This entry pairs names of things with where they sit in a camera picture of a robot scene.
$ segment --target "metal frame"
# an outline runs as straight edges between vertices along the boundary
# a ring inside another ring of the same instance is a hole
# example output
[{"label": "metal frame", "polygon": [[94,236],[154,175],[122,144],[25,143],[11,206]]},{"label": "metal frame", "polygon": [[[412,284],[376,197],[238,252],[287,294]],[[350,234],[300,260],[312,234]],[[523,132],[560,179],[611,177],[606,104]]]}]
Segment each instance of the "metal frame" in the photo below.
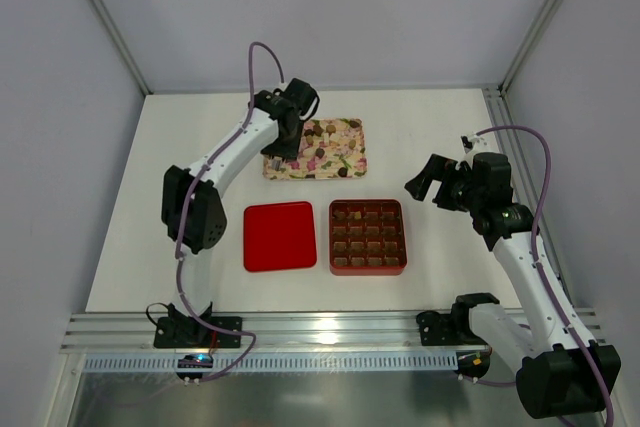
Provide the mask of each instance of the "metal frame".
[{"label": "metal frame", "polygon": [[518,52],[511,62],[505,78],[500,85],[501,93],[509,91],[513,80],[518,75],[518,72],[522,68],[523,64],[529,58],[529,55],[531,55],[533,49],[536,47],[538,40],[540,40],[540,38],[544,34],[544,31],[549,25],[549,22],[551,22],[551,19],[557,12],[562,1],[563,0],[544,0],[544,2],[542,3],[542,7],[536,14],[533,22],[531,23],[531,26],[527,30],[524,40],[522,41],[522,44],[520,44]]},{"label": "metal frame", "polygon": [[[88,0],[107,35],[126,65],[143,95],[152,93],[129,47],[103,0]],[[545,0],[515,55],[503,82],[483,89],[493,125],[513,124],[507,96],[515,77],[531,55],[538,40],[558,10],[562,0]],[[497,134],[502,152],[514,160],[514,187],[520,202],[533,207],[537,203],[537,187],[527,167],[522,145],[515,132]],[[561,272],[561,263],[554,248],[544,217],[541,231],[552,267]],[[584,324],[599,342],[604,341],[595,313],[591,309],[576,309]],[[418,312],[324,312],[324,313],[240,313],[244,328],[258,337],[257,352],[354,352],[363,348],[378,351],[419,351],[415,315]],[[519,323],[523,312],[512,309],[508,314]],[[154,328],[143,314],[78,314],[71,318],[61,350],[61,369],[55,394],[48,412],[48,426],[66,425],[80,383],[87,356],[127,354],[145,357],[152,348]],[[486,346],[442,347],[431,351],[468,351]],[[172,351],[192,352],[191,350]],[[625,425],[618,418],[617,424]]]},{"label": "metal frame", "polygon": [[144,76],[142,75],[142,72],[138,67],[138,64],[136,63],[136,60],[133,58],[133,55],[131,54],[131,51],[129,50],[127,43],[124,41],[124,38],[122,37],[122,34],[120,33],[120,30],[118,29],[118,26],[116,25],[115,21],[111,17],[111,14],[109,13],[109,10],[107,9],[107,6],[105,5],[104,1],[103,0],[87,0],[87,1],[89,2],[89,5],[95,12],[96,17],[104,27],[107,36],[113,42],[113,45],[116,48],[116,51],[118,52],[118,54],[120,55],[120,58],[124,62],[125,66],[127,67],[129,74],[131,74],[133,81],[138,85],[138,88],[140,89],[140,92],[142,92],[142,95],[146,96],[151,94],[152,93],[151,89],[149,89],[149,86],[145,81]]},{"label": "metal frame", "polygon": [[[604,342],[595,312],[592,309],[576,309],[576,312],[596,339]],[[400,352],[410,357],[415,357],[420,352],[430,352],[435,353],[436,357],[443,357],[450,353],[487,348],[486,345],[422,347],[415,321],[418,313],[420,311],[225,314],[243,317],[243,328],[257,335],[257,353],[333,353],[337,354],[335,358],[342,358],[341,354],[358,352]],[[507,313],[518,323],[526,322],[522,309],[508,309]],[[60,349],[64,366],[45,425],[58,427],[67,424],[86,359],[94,354],[118,354],[141,359],[154,354],[157,356],[158,351],[152,347],[154,334],[154,326],[144,314],[96,313],[72,316]],[[201,351],[202,349],[179,349],[164,352],[186,354]],[[384,370],[408,369],[404,364],[383,367]]]}]

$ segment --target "black bracket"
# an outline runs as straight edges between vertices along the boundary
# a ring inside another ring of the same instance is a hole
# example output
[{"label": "black bracket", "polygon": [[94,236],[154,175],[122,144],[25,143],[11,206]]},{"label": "black bracket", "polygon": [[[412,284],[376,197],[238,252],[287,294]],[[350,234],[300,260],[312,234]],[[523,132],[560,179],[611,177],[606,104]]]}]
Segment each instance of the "black bracket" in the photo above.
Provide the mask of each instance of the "black bracket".
[{"label": "black bracket", "polygon": [[[611,393],[620,372],[620,357],[613,345],[592,341],[589,352]],[[526,357],[516,373],[522,406],[534,419],[600,412],[605,402],[591,367],[580,349],[554,347],[535,359]]]},{"label": "black bracket", "polygon": [[[226,330],[242,330],[242,317],[214,316],[211,306],[200,316],[205,322]],[[240,336],[216,333],[216,345],[221,349],[239,349]],[[169,304],[167,317],[158,319],[153,346],[156,349],[206,349],[212,347],[213,332],[193,317],[179,312]]]},{"label": "black bracket", "polygon": [[302,117],[312,106],[313,111],[307,120],[313,117],[320,103],[316,90],[307,82],[291,79],[284,91],[276,89],[273,93],[266,90],[258,92],[254,103],[257,109],[265,111],[278,122],[278,138],[260,153],[284,160],[296,160],[304,128]]},{"label": "black bracket", "polygon": [[[468,139],[463,137],[462,142],[468,149]],[[423,201],[433,181],[441,182],[433,203],[440,209],[469,212],[474,230],[482,235],[489,251],[501,238],[531,232],[533,214],[528,207],[513,202],[511,165],[506,155],[480,152],[470,166],[433,154],[404,188],[411,197]]]},{"label": "black bracket", "polygon": [[[161,219],[167,226],[167,234],[172,240],[178,238],[184,198],[194,179],[191,174],[189,169],[180,169],[175,165],[164,174]],[[227,217],[220,193],[213,182],[198,182],[193,194],[182,242],[191,248],[191,252],[197,254],[202,249],[212,248],[220,241],[227,228]]]},{"label": "black bracket", "polygon": [[[420,343],[425,347],[446,347],[450,345],[483,345],[484,340],[471,332],[469,310],[480,304],[499,304],[500,301],[489,293],[459,295],[451,306],[450,314],[427,310],[416,316]],[[463,353],[458,357],[456,372],[470,377],[484,376],[490,366],[489,352]]]}]

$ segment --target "red box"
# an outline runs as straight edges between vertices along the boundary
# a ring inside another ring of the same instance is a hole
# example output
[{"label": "red box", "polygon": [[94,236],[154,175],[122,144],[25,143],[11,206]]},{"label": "red box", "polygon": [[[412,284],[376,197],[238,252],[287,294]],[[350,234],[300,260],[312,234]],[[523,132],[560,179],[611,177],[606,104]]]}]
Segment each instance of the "red box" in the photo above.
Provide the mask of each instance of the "red box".
[{"label": "red box", "polygon": [[334,275],[398,275],[407,265],[397,200],[334,200],[329,206]]}]

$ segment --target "white wall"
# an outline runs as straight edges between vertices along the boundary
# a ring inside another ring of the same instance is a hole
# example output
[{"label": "white wall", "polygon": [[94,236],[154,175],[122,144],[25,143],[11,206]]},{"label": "white wall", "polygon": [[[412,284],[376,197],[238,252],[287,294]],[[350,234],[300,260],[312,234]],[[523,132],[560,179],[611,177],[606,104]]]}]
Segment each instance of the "white wall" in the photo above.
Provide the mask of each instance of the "white wall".
[{"label": "white wall", "polygon": [[155,92],[245,89],[252,40],[319,87],[495,84],[542,2],[104,1]]},{"label": "white wall", "polygon": [[[576,300],[596,308],[622,357],[617,390],[637,406],[640,0],[565,0],[509,100],[515,121],[549,140],[554,243]],[[540,149],[527,146],[540,181]]]},{"label": "white wall", "polygon": [[0,0],[0,425],[40,415],[142,97],[85,0]]}]

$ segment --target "cable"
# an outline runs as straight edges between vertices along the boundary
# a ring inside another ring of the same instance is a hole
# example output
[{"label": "cable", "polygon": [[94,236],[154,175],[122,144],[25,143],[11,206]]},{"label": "cable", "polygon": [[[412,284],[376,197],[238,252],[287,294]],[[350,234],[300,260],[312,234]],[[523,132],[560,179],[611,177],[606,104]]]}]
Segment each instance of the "cable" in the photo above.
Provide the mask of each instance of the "cable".
[{"label": "cable", "polygon": [[233,142],[240,137],[240,135],[242,135],[242,133],[245,131],[245,129],[247,128],[247,126],[249,125],[249,123],[251,122],[251,116],[253,115],[253,109],[254,109],[254,103],[255,103],[255,83],[254,83],[254,79],[253,79],[253,49],[255,47],[262,47],[263,49],[265,49],[267,52],[269,52],[269,54],[271,54],[271,57],[273,57],[273,60],[275,61],[276,65],[278,66],[278,72],[280,74],[280,81],[284,83],[284,73],[282,71],[282,65],[280,64],[280,60],[278,59],[278,57],[276,56],[275,52],[273,50],[271,50],[271,48],[265,44],[263,44],[262,42],[252,42],[249,45],[249,62],[248,62],[248,68],[249,68],[249,109],[247,110],[247,115],[244,119],[244,121],[242,122],[241,127],[226,141],[224,142],[218,149],[216,149],[216,151],[211,154],[211,156],[207,159],[207,161],[202,164],[202,167],[200,168],[200,171],[196,174],[196,176],[194,177],[193,181],[191,182],[191,184],[189,185],[189,188],[187,189],[187,193],[184,197],[184,202],[182,204],[182,213],[180,215],[180,225],[178,227],[178,236],[176,238],[176,248],[175,248],[175,258],[178,261],[178,267],[176,269],[176,286],[178,288],[178,295],[180,296],[180,300],[182,301],[182,304],[184,305],[184,308],[187,310],[187,312],[189,312],[189,315],[191,317],[193,317],[195,319],[196,322],[198,322],[200,325],[206,327],[207,329],[213,331],[213,332],[218,332],[219,334],[226,334],[226,335],[235,335],[235,336],[244,336],[244,337],[251,337],[251,343],[249,344],[249,347],[247,347],[247,349],[238,356],[238,358],[236,358],[236,360],[234,360],[233,362],[231,362],[228,366],[226,366],[224,369],[210,374],[206,377],[203,377],[200,382],[209,382],[211,380],[215,380],[218,379],[220,377],[222,377],[223,375],[225,375],[227,372],[229,372],[231,369],[233,369],[236,365],[238,365],[240,362],[242,362],[242,360],[249,354],[249,352],[251,351],[251,349],[253,349],[253,347],[256,344],[256,335],[253,332],[246,332],[246,331],[235,331],[235,330],[227,330],[227,329],[222,329],[220,327],[216,327],[215,325],[212,325],[208,322],[205,322],[204,320],[202,320],[200,318],[200,316],[193,310],[193,307],[191,306],[191,303],[189,302],[189,300],[187,299],[184,290],[182,288],[182,270],[184,268],[184,259],[185,259],[185,254],[182,252],[182,241],[184,239],[184,229],[187,223],[187,214],[189,212],[189,203],[191,201],[191,196],[193,195],[196,186],[198,185],[198,182],[200,182],[200,180],[202,179],[202,176],[205,174],[205,172],[207,172],[208,170],[211,169],[211,164],[213,164],[213,162],[220,156],[220,154],[222,154],[222,152],[224,152],[231,144],[233,144]]},{"label": "cable", "polygon": [[147,319],[149,319],[149,322],[151,322],[153,325],[155,325],[156,327],[158,327],[158,322],[156,322],[155,320],[153,320],[153,317],[151,317],[151,314],[149,313],[149,309],[151,307],[153,307],[154,305],[161,305],[163,306],[165,309],[169,310],[169,306],[167,304],[163,304],[162,302],[154,302],[153,304],[149,304],[147,305],[147,308],[144,309],[144,313],[147,316]]},{"label": "cable", "polygon": [[485,130],[481,130],[480,132],[477,132],[476,135],[480,136],[480,135],[488,134],[490,132],[497,132],[499,130],[521,130],[523,132],[528,132],[529,134],[535,136],[540,141],[540,143],[542,144],[542,148],[544,149],[544,160],[545,160],[544,180],[542,182],[542,190],[540,191],[540,198],[538,199],[538,205],[536,207],[536,212],[533,216],[533,225],[531,227],[531,253],[533,256],[533,262],[534,262],[534,265],[536,266],[536,270],[538,271],[538,274],[540,275],[540,280],[544,285],[544,289],[546,290],[547,295],[549,295],[549,298],[551,299],[551,303],[553,303],[553,306],[558,312],[558,315],[560,316],[562,323],[566,327],[567,331],[571,334],[571,337],[573,338],[575,343],[580,348],[580,351],[582,352],[585,359],[587,360],[587,363],[589,364],[589,367],[591,368],[591,371],[593,372],[593,375],[596,378],[596,382],[598,384],[598,388],[600,389],[600,394],[602,394],[602,398],[604,399],[604,404],[607,411],[607,420],[605,422],[605,427],[611,427],[613,425],[614,414],[613,414],[613,404],[611,403],[611,397],[609,395],[609,389],[605,384],[604,378],[602,377],[600,370],[598,370],[598,366],[596,365],[595,360],[591,356],[591,352],[589,352],[589,350],[587,349],[587,346],[584,345],[584,342],[582,342],[582,339],[573,328],[571,324],[571,320],[569,319],[566,312],[560,305],[560,301],[558,300],[558,297],[556,296],[555,292],[553,291],[553,288],[551,287],[549,278],[547,277],[547,274],[544,271],[544,266],[542,265],[542,263],[540,263],[540,257],[538,255],[538,243],[536,242],[538,224],[540,222],[540,217],[542,216],[542,207],[547,198],[547,191],[549,190],[549,182],[551,180],[551,150],[549,149],[549,144],[547,144],[547,141],[545,140],[545,138],[538,131],[530,127],[525,127],[523,125],[504,125],[499,127],[491,127],[489,129],[485,129]]},{"label": "cable", "polygon": [[[531,327],[529,327],[527,324],[518,324],[518,325],[520,327],[522,327],[523,329],[531,330]],[[474,382],[474,379],[472,377],[469,377],[468,375],[463,375],[462,378],[464,380],[469,381],[469,382],[473,382],[474,384],[486,385],[487,387],[504,388],[504,387],[515,387],[516,386],[515,382],[492,382],[492,381],[489,381],[489,380],[482,380],[482,379],[475,379],[475,382]],[[565,425],[567,427],[576,427],[575,425],[573,425],[571,422],[569,422],[567,419],[565,419],[561,415],[559,415],[556,418],[563,425]]]},{"label": "cable", "polygon": [[[222,329],[220,327],[216,327],[215,325],[211,325],[208,322],[205,322],[204,320],[202,320],[198,314],[196,314],[193,310],[193,307],[191,306],[191,304],[189,303],[183,289],[182,289],[182,269],[184,267],[184,253],[182,252],[182,241],[184,239],[184,229],[185,229],[185,224],[186,224],[186,220],[187,220],[187,212],[188,212],[188,207],[189,207],[189,199],[191,198],[191,195],[193,194],[198,182],[202,179],[202,176],[204,175],[204,173],[206,171],[208,171],[211,168],[211,164],[215,161],[215,159],[220,156],[220,154],[222,154],[222,152],[225,151],[225,149],[227,149],[227,147],[229,147],[243,132],[244,130],[247,128],[247,126],[249,125],[249,122],[251,122],[251,116],[253,114],[253,108],[254,108],[254,95],[255,95],[255,83],[254,83],[254,79],[253,79],[253,49],[255,47],[262,47],[263,49],[265,49],[267,52],[269,52],[269,54],[271,54],[271,57],[273,57],[273,60],[275,61],[277,67],[278,67],[278,72],[280,74],[280,82],[284,83],[284,73],[282,71],[282,65],[280,64],[280,60],[278,59],[278,57],[276,56],[275,52],[273,50],[271,50],[271,48],[269,46],[267,46],[266,44],[263,44],[262,42],[252,42],[249,45],[249,61],[248,61],[248,68],[249,68],[249,109],[247,111],[247,115],[244,119],[244,121],[242,122],[242,126],[231,136],[231,138],[229,138],[229,140],[227,140],[224,144],[222,144],[220,146],[220,148],[218,148],[212,155],[211,157],[209,157],[207,159],[207,161],[203,164],[202,168],[200,169],[200,171],[198,172],[198,174],[195,176],[193,182],[191,182],[191,185],[189,185],[189,188],[187,189],[187,194],[185,195],[185,200],[182,206],[182,214],[180,216],[180,227],[178,229],[178,237],[176,239],[176,249],[175,249],[175,258],[178,261],[178,266],[176,269],[176,286],[178,288],[178,294],[180,296],[180,300],[182,300],[182,303],[184,304],[184,307],[187,309],[187,311],[189,312],[189,315],[191,315],[196,322],[198,322],[199,324],[203,325],[204,327],[206,327],[207,329],[213,331],[214,333],[220,333],[220,334],[227,334],[227,335],[235,335],[235,336],[246,336],[246,337],[251,337],[251,343],[249,344],[249,347],[247,347],[247,349],[238,356],[238,358],[233,361],[231,364],[229,364],[227,367],[225,367],[224,369],[220,370],[219,372],[215,372],[213,374],[210,374],[206,377],[203,377],[202,379],[200,379],[200,383],[202,382],[209,382],[212,380],[216,380],[219,379],[220,377],[224,377],[231,369],[233,369],[236,365],[238,365],[240,362],[242,362],[242,359],[244,359],[247,354],[251,351],[251,349],[253,349],[253,347],[256,344],[256,335],[253,332],[245,332],[245,331],[234,331],[234,330],[227,330],[227,329]],[[147,318],[149,319],[149,321],[154,324],[157,327],[157,322],[153,320],[153,318],[151,317],[151,314],[149,313],[149,308],[152,307],[153,305],[162,305],[163,307],[168,309],[168,306],[160,303],[160,302],[156,302],[154,304],[150,304],[149,306],[147,306],[147,309],[145,310],[145,314],[147,315]],[[89,408],[87,409],[87,412],[85,413],[85,416],[83,418],[83,420],[81,421],[80,425],[85,424],[87,415],[89,414],[90,410],[93,407],[94,402],[96,401],[96,399],[101,400],[101,401],[105,401],[105,402],[109,402],[109,404],[113,407],[120,407],[120,408],[133,408],[133,407],[137,407],[145,402],[148,402],[149,400],[157,397],[158,395],[166,392],[167,390],[170,390],[178,385],[185,385],[182,382],[174,382],[174,383],[170,383],[165,385],[164,387],[162,387],[161,389],[158,389],[156,392],[154,392],[153,394],[150,394],[148,396],[146,396],[145,398],[141,399],[141,400],[137,400],[135,402],[111,402],[111,399],[106,398],[101,392],[96,392],[96,396],[94,397],[94,399],[92,400],[92,403],[90,404]]]}]

